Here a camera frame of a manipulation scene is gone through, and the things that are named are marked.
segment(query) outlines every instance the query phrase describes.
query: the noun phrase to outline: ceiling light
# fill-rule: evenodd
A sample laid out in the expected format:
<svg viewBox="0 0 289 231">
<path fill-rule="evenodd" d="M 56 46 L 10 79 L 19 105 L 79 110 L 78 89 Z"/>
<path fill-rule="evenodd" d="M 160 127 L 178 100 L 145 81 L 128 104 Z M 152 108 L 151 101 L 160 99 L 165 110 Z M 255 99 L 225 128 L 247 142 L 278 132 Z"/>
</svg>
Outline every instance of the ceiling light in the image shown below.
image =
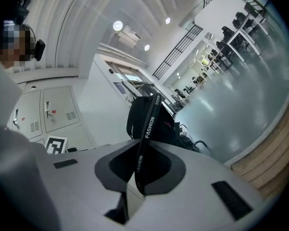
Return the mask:
<svg viewBox="0 0 289 231">
<path fill-rule="evenodd" d="M 120 31 L 123 28 L 123 23 L 121 21 L 116 21 L 113 28 L 115 31 Z"/>
</svg>

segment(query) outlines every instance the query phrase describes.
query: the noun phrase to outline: black strap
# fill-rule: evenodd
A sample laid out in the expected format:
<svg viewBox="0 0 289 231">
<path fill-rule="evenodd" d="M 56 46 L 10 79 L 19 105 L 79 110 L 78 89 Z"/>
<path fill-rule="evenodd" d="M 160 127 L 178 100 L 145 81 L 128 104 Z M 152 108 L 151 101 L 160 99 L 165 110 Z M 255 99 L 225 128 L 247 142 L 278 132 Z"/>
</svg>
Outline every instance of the black strap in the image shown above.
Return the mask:
<svg viewBox="0 0 289 231">
<path fill-rule="evenodd" d="M 140 138 L 140 145 L 138 149 L 136 167 L 135 167 L 135 181 L 136 186 L 141 194 L 144 193 L 146 185 L 146 169 L 144 169 L 145 153 L 151 140 L 154 126 L 158 119 L 159 110 L 161 107 L 161 94 L 157 93 L 152 96 L 152 101 L 144 122 L 144 128 Z"/>
</svg>

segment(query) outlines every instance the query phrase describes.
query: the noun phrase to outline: locker handle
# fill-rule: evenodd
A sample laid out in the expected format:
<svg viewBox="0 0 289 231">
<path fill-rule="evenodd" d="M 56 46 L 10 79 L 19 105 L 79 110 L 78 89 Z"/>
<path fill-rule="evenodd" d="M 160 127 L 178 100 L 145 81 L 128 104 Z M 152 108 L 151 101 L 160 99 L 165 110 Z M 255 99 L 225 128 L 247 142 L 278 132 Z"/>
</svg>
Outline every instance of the locker handle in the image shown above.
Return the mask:
<svg viewBox="0 0 289 231">
<path fill-rule="evenodd" d="M 14 125 L 17 125 L 17 121 L 18 121 L 18 109 L 15 109 L 14 118 L 13 118 Z"/>
<path fill-rule="evenodd" d="M 50 102 L 49 101 L 46 101 L 45 102 L 45 112 L 47 114 L 47 118 L 48 118 L 48 111 L 50 111 Z"/>
</svg>

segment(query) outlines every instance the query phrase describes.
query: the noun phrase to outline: floor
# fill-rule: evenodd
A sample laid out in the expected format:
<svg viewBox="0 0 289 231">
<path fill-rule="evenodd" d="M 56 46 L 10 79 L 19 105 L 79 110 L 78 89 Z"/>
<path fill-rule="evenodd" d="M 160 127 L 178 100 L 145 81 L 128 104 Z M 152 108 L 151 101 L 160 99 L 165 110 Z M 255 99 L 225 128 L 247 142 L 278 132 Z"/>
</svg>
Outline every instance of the floor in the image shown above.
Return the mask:
<svg viewBox="0 0 289 231">
<path fill-rule="evenodd" d="M 233 57 L 233 66 L 191 93 L 175 118 L 188 127 L 193 141 L 205 141 L 221 163 L 261 137 L 289 94 L 289 38 L 268 23 L 264 27 L 269 36 L 261 30 L 252 36 L 261 55 L 250 48 L 242 54 L 244 63 Z"/>
</svg>

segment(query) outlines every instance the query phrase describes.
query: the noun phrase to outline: fluorescent light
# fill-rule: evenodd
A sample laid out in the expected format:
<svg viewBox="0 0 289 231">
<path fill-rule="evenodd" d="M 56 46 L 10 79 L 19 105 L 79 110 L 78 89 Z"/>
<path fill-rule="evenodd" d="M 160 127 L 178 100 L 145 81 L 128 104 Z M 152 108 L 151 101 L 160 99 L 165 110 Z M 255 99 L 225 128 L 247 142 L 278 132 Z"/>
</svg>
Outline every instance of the fluorescent light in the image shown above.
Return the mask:
<svg viewBox="0 0 289 231">
<path fill-rule="evenodd" d="M 120 31 L 123 28 L 123 23 L 121 21 L 116 21 L 113 28 L 115 31 Z"/>
</svg>

